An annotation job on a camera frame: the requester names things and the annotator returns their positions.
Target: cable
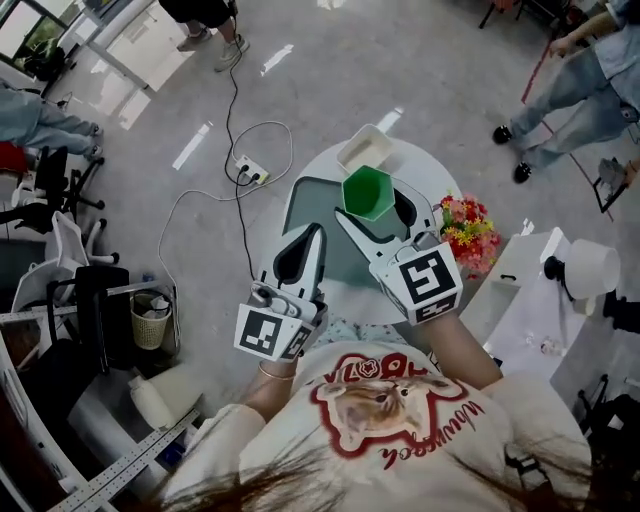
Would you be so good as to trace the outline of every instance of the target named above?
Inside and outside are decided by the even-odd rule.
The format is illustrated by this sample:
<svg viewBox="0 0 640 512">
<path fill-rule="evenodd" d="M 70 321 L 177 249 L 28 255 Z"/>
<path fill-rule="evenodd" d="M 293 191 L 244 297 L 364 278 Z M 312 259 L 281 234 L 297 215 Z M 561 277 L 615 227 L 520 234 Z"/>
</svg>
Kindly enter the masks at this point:
<svg viewBox="0 0 640 512">
<path fill-rule="evenodd" d="M 236 39 L 236 44 L 238 45 L 238 50 L 240 51 L 240 55 L 242 58 L 242 49 L 239 46 L 239 43 Z M 178 283 L 176 282 L 175 278 L 173 277 L 173 275 L 171 274 L 171 272 L 169 271 L 169 268 L 167 267 L 165 261 L 162 259 L 162 242 L 164 241 L 164 237 L 165 234 L 167 232 L 167 228 L 169 227 L 169 224 L 171 223 L 171 219 L 173 218 L 173 214 L 176 211 L 176 208 L 178 207 L 178 204 L 180 203 L 180 201 L 190 195 L 190 194 L 200 194 L 203 195 L 205 197 L 208 197 L 210 199 L 213 199 L 214 201 L 220 201 L 220 202 L 228 202 L 228 201 L 236 201 L 237 205 L 238 205 L 238 214 L 240 217 L 240 223 L 242 225 L 242 235 L 243 235 L 243 243 L 244 243 L 244 248 L 245 251 L 247 253 L 247 259 L 248 259 L 248 263 L 249 263 L 249 272 L 251 274 L 251 278 L 255 280 L 254 277 L 254 271 L 253 271 L 253 263 L 251 261 L 251 254 L 249 253 L 249 248 L 248 248 L 248 243 L 247 243 L 247 230 L 246 230 L 246 225 L 244 223 L 244 216 L 242 213 L 242 206 L 240 204 L 240 199 L 242 199 L 243 197 L 248 196 L 249 194 L 252 194 L 253 192 L 261 189 L 261 188 L 265 188 L 269 185 L 271 185 L 272 183 L 275 183 L 276 181 L 278 181 L 280 178 L 282 178 L 284 175 L 286 175 L 291 168 L 293 167 L 293 133 L 291 132 L 291 128 L 289 128 L 286 124 L 284 124 L 281 121 L 263 121 L 257 124 L 254 124 L 253 126 L 250 126 L 249 128 L 245 129 L 244 131 L 242 131 L 240 133 L 240 135 L 238 135 L 238 137 L 233 140 L 233 136 L 231 134 L 231 130 L 229 127 L 229 122 L 230 122 L 230 118 L 231 118 L 231 111 L 233 108 L 233 105 L 237 99 L 238 96 L 238 84 L 235 81 L 235 77 L 233 76 L 233 69 L 235 68 L 235 66 L 238 65 L 238 63 L 240 62 L 240 59 L 238 59 L 238 61 L 236 63 L 234 63 L 234 65 L 231 67 L 229 74 L 231 75 L 231 80 L 234 84 L 234 95 L 233 98 L 231 100 L 231 103 L 229 104 L 229 110 L 227 112 L 227 120 L 226 120 L 226 129 L 227 129 L 227 134 L 229 136 L 229 140 L 230 140 L 230 147 L 229 147 L 229 151 L 227 152 L 227 157 L 225 159 L 225 164 L 224 164 L 224 172 L 225 175 L 227 176 L 227 178 L 234 183 L 235 185 L 235 195 L 233 197 L 217 197 L 214 196 L 213 194 L 210 194 L 209 192 L 205 192 L 203 190 L 197 190 L 197 189 L 189 189 L 189 190 L 185 190 L 184 192 L 182 192 L 178 198 L 175 200 L 175 202 L 173 203 L 173 206 L 171 207 L 171 210 L 169 211 L 169 216 L 167 217 L 167 221 L 164 224 L 164 227 L 162 228 L 162 232 L 160 234 L 160 239 L 158 240 L 158 250 L 157 250 L 157 256 L 158 256 L 158 260 L 160 260 L 160 264 L 162 265 L 162 268 L 164 269 L 164 271 L 166 272 L 167 276 L 169 277 L 169 279 L 171 280 L 171 282 L 173 283 L 174 289 L 175 289 L 175 318 L 179 319 L 180 318 L 180 313 L 179 313 L 179 288 L 178 288 Z M 250 185 L 254 180 L 253 178 L 246 184 L 241 184 L 240 181 L 240 175 L 243 172 L 242 170 L 240 170 L 240 174 L 238 175 L 238 179 L 233 179 L 227 170 L 227 166 L 229 163 L 230 158 L 233 158 L 236 162 L 238 161 L 236 155 L 235 155 L 235 148 L 238 145 L 238 143 L 240 142 L 240 139 L 246 135 L 248 132 L 250 132 L 251 130 L 258 128 L 260 126 L 266 126 L 266 125 L 277 125 L 277 126 L 282 126 L 285 130 L 287 130 L 287 133 L 289 134 L 289 163 L 287 164 L 287 167 L 285 168 L 285 170 L 283 172 L 281 172 L 280 174 L 278 174 L 276 177 L 271 178 L 267 181 L 265 181 L 262 185 L 257 185 L 252 187 L 250 190 L 242 193 L 242 194 L 238 194 L 239 191 L 239 187 L 241 186 L 248 186 Z"/>
<path fill-rule="evenodd" d="M 240 174 L 246 172 L 245 167 L 242 167 L 240 172 L 238 173 L 238 179 L 240 179 Z M 240 198 L 238 197 L 238 183 L 236 182 L 236 202 L 238 203 L 238 217 L 240 217 L 240 224 L 242 225 L 242 241 L 244 243 L 244 251 L 247 253 L 247 261 L 249 262 L 249 274 L 251 274 L 251 280 L 255 281 L 256 276 L 253 273 L 253 263 L 251 262 L 251 253 L 249 252 L 249 245 L 247 244 L 247 227 L 244 225 L 244 218 L 242 216 L 242 206 L 240 206 Z"/>
<path fill-rule="evenodd" d="M 238 42 L 238 37 L 236 35 L 236 27 L 235 24 L 233 24 L 233 40 L 236 43 L 236 47 L 238 48 L 238 52 L 240 52 L 240 57 L 238 58 L 237 61 L 235 61 L 233 63 L 233 65 L 231 66 L 231 69 L 229 69 L 229 76 L 231 77 L 231 82 L 233 83 L 233 98 L 231 98 L 231 103 L 229 103 L 229 109 L 227 110 L 227 120 L 225 122 L 225 127 L 227 129 L 227 135 L 229 136 L 229 151 L 227 151 L 227 157 L 224 160 L 224 173 L 227 176 L 227 179 L 229 181 L 231 181 L 232 183 L 235 184 L 236 189 L 238 187 L 246 187 L 248 185 L 251 184 L 251 181 L 249 181 L 249 183 L 240 183 L 240 174 L 238 174 L 238 179 L 234 180 L 231 175 L 229 174 L 229 171 L 227 170 L 227 166 L 229 165 L 229 160 L 231 158 L 231 154 L 233 153 L 233 135 L 231 134 L 231 128 L 229 127 L 229 122 L 231 121 L 231 111 L 233 110 L 233 105 L 236 102 L 236 99 L 238 98 L 238 83 L 236 82 L 235 77 L 233 76 L 233 70 L 235 69 L 235 67 L 240 64 L 240 61 L 242 60 L 242 48 L 240 48 L 240 43 Z"/>
</svg>

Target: bracelet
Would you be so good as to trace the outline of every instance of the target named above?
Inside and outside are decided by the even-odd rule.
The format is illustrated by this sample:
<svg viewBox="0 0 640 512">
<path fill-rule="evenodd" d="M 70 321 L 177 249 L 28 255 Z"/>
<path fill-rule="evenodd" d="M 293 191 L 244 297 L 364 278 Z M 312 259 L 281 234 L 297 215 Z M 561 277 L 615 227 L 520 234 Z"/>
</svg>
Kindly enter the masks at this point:
<svg viewBox="0 0 640 512">
<path fill-rule="evenodd" d="M 266 375 L 267 377 L 271 378 L 271 379 L 275 379 L 275 380 L 281 380 L 281 381 L 290 381 L 296 378 L 295 375 L 291 375 L 290 377 L 278 377 L 277 375 L 273 375 L 272 373 L 269 373 L 267 370 L 265 370 L 262 367 L 262 361 L 260 361 L 258 363 L 258 370 L 260 370 L 264 375 Z"/>
</svg>

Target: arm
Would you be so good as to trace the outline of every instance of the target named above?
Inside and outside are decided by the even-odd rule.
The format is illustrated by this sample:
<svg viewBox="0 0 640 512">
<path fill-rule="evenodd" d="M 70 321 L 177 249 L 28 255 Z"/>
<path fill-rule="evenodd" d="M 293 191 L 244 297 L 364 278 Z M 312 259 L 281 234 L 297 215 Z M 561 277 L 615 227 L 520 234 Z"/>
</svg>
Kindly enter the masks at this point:
<svg viewBox="0 0 640 512">
<path fill-rule="evenodd" d="M 580 39 L 584 39 L 589 36 L 605 36 L 615 31 L 618 28 L 616 20 L 610 12 L 603 12 L 594 16 L 584 25 L 580 25 L 570 34 L 560 39 L 556 39 L 551 43 L 549 48 L 549 54 L 558 54 L 560 57 L 564 57 L 567 52 L 578 42 Z"/>
<path fill-rule="evenodd" d="M 416 327 L 416 348 L 431 350 L 445 377 L 459 379 L 476 389 L 499 381 L 502 372 L 454 313 L 447 313 Z"/>
<path fill-rule="evenodd" d="M 293 363 L 262 361 L 261 364 L 267 373 L 289 379 L 275 379 L 258 371 L 251 383 L 250 395 L 245 401 L 245 405 L 260 413 L 268 423 L 282 410 L 291 397 L 291 386 L 298 367 L 298 360 L 296 359 Z"/>
</svg>

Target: green cup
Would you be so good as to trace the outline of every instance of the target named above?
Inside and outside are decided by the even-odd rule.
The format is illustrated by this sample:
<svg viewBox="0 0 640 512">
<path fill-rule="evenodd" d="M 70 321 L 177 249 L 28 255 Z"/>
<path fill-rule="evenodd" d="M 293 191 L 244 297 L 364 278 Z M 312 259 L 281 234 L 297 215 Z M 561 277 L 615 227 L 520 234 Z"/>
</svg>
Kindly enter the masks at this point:
<svg viewBox="0 0 640 512">
<path fill-rule="evenodd" d="M 342 203 L 350 215 L 378 220 L 396 203 L 391 176 L 363 165 L 342 182 Z"/>
</svg>

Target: white t-shirt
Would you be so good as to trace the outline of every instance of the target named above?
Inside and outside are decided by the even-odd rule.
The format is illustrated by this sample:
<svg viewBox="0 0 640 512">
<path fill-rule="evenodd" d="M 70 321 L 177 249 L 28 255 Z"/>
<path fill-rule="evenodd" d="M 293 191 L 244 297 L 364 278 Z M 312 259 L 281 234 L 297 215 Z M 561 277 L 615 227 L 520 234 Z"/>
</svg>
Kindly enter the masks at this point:
<svg viewBox="0 0 640 512">
<path fill-rule="evenodd" d="M 509 443 L 590 462 L 578 425 L 547 383 L 513 375 L 478 391 L 442 377 L 408 345 L 333 343 L 300 360 L 291 399 L 269 423 L 244 405 L 206 420 L 164 495 L 230 473 L 242 481 L 276 458 L 313 450 L 322 470 L 296 482 L 307 505 L 343 492 L 337 510 L 424 510 L 428 500 L 430 511 L 508 511 L 455 459 L 516 478 L 505 466 Z M 545 470 L 557 491 L 586 497 L 585 486 Z"/>
</svg>

